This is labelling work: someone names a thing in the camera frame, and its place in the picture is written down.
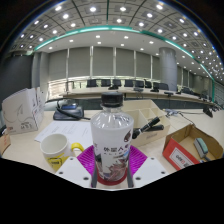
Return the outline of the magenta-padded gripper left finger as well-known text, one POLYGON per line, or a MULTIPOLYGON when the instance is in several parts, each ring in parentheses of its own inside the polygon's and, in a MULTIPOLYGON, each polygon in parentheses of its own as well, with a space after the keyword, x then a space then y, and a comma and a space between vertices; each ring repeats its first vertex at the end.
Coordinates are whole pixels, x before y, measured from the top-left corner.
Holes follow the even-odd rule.
POLYGON ((70 156, 56 172, 56 175, 81 187, 95 188, 97 173, 93 147, 88 147, 77 157, 70 156))

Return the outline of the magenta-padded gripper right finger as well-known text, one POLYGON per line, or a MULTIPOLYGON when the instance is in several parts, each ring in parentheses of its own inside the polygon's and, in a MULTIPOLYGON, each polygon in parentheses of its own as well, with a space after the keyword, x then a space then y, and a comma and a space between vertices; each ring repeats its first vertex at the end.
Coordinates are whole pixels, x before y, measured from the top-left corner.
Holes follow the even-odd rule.
POLYGON ((147 157, 134 146, 130 147, 127 183, 129 188, 140 188, 167 175, 155 157, 147 157))

